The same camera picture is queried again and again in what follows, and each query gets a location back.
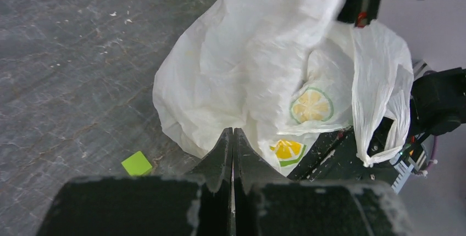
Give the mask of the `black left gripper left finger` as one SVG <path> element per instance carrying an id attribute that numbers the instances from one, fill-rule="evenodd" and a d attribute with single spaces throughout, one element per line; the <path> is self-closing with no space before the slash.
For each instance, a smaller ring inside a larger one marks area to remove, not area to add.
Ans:
<path id="1" fill-rule="evenodd" d="M 187 173 L 89 176 L 58 191 L 38 235 L 229 235 L 233 130 Z"/>

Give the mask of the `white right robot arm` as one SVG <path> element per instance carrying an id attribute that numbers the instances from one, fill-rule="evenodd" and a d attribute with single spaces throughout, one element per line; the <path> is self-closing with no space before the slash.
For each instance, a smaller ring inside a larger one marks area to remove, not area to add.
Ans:
<path id="1" fill-rule="evenodd" d="M 346 0 L 338 20 L 364 27 L 378 16 L 381 0 Z M 439 136 L 465 123 L 465 69 L 432 73 L 413 83 L 409 136 Z"/>

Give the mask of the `white plastic bag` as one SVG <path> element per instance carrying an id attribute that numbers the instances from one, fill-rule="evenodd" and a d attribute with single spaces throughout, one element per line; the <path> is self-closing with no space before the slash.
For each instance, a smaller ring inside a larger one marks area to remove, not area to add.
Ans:
<path id="1" fill-rule="evenodd" d="M 179 37 L 154 77 L 163 133 L 198 158 L 226 128 L 287 175 L 321 133 L 352 127 L 365 167 L 393 158 L 410 125 L 414 75 L 403 38 L 336 17 L 343 0 L 217 0 Z M 334 115 L 298 124 L 291 103 L 325 92 Z"/>

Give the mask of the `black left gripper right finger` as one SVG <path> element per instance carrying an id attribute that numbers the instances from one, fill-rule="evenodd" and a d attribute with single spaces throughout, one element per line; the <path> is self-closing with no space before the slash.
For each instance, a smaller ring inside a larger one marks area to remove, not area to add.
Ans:
<path id="1" fill-rule="evenodd" d="M 234 131 L 236 235 L 413 235 L 402 200 L 375 180 L 293 181 Z"/>

